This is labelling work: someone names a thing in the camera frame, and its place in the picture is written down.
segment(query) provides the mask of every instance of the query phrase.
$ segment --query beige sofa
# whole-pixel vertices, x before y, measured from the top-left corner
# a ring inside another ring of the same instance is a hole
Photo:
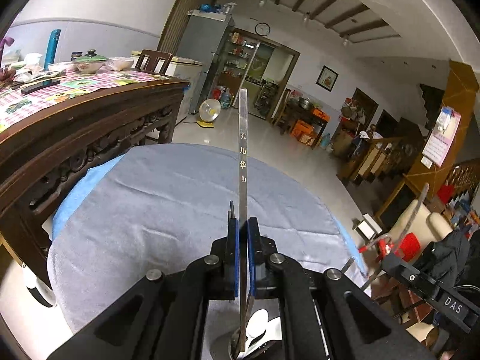
[[[416,205],[417,200],[415,199],[405,211],[402,212],[395,225],[388,232],[388,234],[392,236],[393,241],[396,241],[398,237],[400,237]],[[418,210],[418,214],[409,230],[409,233],[414,233],[417,237],[422,251],[430,242],[441,241],[450,232],[452,232],[452,228],[447,220],[436,212],[430,212],[423,204]]]

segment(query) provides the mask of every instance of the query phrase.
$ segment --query metal bolt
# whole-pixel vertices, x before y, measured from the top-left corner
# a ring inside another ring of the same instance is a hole
[[[282,264],[285,261],[285,256],[281,253],[273,253],[270,255],[270,261],[274,264]]]
[[[335,268],[327,269],[327,278],[330,280],[339,280],[342,277],[342,273]]]
[[[147,272],[146,277],[150,281],[158,280],[162,277],[162,271],[160,271],[159,269],[150,269]]]
[[[203,259],[203,261],[205,261],[205,264],[207,264],[208,266],[214,266],[220,261],[220,259],[214,254],[209,254]]]

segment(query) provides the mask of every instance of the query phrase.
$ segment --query cardboard box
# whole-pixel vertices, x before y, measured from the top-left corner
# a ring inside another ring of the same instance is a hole
[[[299,139],[302,134],[311,134],[314,130],[314,126],[309,125],[308,123],[304,122],[303,120],[297,120],[292,132],[290,135]]]
[[[317,137],[317,134],[315,134],[314,132],[311,132],[310,134],[303,133],[301,137],[298,139],[298,141],[300,143],[306,144],[307,146],[311,146],[316,137]]]

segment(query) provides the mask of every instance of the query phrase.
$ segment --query doorway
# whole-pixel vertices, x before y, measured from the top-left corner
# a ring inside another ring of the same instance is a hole
[[[378,104],[366,93],[356,88],[353,93],[352,100],[356,104],[357,109],[361,110],[364,115],[364,119],[359,119],[358,131],[366,131],[370,126],[370,122],[373,119],[375,112],[378,108]]]
[[[377,132],[384,138],[392,138],[397,124],[395,118],[384,109],[377,122]]]
[[[217,86],[228,88],[236,108],[236,95],[242,86],[248,92],[249,114],[270,121],[299,55],[273,40],[235,28],[212,90]]]

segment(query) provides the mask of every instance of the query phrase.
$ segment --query wall clock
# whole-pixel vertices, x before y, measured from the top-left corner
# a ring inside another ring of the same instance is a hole
[[[255,32],[260,36],[267,36],[270,33],[270,26],[267,23],[258,23]]]

